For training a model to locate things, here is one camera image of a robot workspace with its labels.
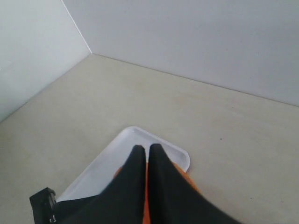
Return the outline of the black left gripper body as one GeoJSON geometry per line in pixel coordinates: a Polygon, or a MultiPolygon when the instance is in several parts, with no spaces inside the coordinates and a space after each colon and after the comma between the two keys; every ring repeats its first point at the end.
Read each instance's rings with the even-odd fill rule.
{"type": "Polygon", "coordinates": [[[35,224],[57,223],[53,211],[53,207],[56,204],[55,195],[54,190],[46,187],[29,198],[35,224]]]}

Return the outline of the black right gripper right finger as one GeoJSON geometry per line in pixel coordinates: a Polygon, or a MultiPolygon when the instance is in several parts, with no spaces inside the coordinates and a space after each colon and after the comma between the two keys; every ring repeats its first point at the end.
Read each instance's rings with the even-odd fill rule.
{"type": "Polygon", "coordinates": [[[149,150],[148,202],[153,224],[238,223],[188,183],[160,144],[149,150]]]}

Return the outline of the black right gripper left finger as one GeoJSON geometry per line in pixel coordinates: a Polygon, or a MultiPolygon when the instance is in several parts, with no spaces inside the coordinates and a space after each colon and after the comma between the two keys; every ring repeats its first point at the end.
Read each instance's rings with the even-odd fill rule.
{"type": "Polygon", "coordinates": [[[141,224],[145,202],[146,157],[133,147],[128,159],[98,195],[61,201],[54,206],[60,224],[141,224]]]}

